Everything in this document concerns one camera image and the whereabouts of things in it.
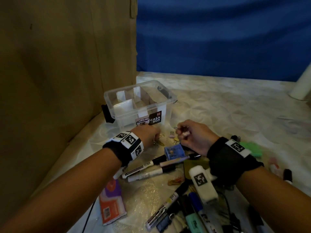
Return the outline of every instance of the wristband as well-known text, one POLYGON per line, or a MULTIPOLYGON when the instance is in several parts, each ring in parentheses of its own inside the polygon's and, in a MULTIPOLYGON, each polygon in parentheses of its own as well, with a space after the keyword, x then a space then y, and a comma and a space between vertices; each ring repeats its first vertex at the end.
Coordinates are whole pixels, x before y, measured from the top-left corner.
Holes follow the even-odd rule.
POLYGON ((233 185, 245 171, 261 166, 251 151, 234 140, 220 137, 209 149, 211 174, 224 185, 233 185))
POLYGON ((109 148, 116 155, 116 157, 122 162, 122 167, 128 165, 128 163, 144 150, 144 145, 140 138, 132 132, 121 132, 115 137, 109 139, 103 148, 109 148))

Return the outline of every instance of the blue fabric backdrop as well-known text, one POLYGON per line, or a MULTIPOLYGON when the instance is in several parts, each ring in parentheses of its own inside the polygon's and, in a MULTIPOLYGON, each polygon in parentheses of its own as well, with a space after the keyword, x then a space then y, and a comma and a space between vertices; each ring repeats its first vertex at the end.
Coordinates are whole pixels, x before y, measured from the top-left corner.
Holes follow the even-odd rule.
POLYGON ((311 0, 138 0, 137 70, 296 81, 311 0))

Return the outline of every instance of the forearm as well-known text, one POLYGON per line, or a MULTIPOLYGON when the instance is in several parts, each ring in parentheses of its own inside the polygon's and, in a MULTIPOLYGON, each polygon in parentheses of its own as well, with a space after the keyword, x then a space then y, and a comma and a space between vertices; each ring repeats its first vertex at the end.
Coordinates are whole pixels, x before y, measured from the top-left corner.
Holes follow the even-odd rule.
POLYGON ((110 149, 96 152, 29 200, 0 232, 68 231, 120 167, 110 149))
POLYGON ((263 167, 244 172, 236 186, 276 233, 311 229, 311 198, 263 167))

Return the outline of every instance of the person's left hand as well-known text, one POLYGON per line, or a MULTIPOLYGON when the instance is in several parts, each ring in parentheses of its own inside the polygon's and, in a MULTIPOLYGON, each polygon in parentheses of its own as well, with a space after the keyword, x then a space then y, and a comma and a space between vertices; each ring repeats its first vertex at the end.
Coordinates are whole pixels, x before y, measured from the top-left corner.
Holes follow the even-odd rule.
POLYGON ((144 144, 144 149, 153 146, 153 141, 157 141, 160 136, 160 128, 156 125, 140 125, 131 130, 136 136, 140 138, 144 144))

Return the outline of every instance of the teal highlighter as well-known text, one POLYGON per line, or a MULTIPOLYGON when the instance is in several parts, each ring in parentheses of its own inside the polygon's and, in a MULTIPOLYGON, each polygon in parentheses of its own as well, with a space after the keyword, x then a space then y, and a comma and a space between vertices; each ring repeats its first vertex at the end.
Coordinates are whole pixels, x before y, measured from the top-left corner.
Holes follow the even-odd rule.
POLYGON ((189 197, 185 194, 180 197, 179 202, 191 233, 207 233, 199 216, 194 212, 189 197))

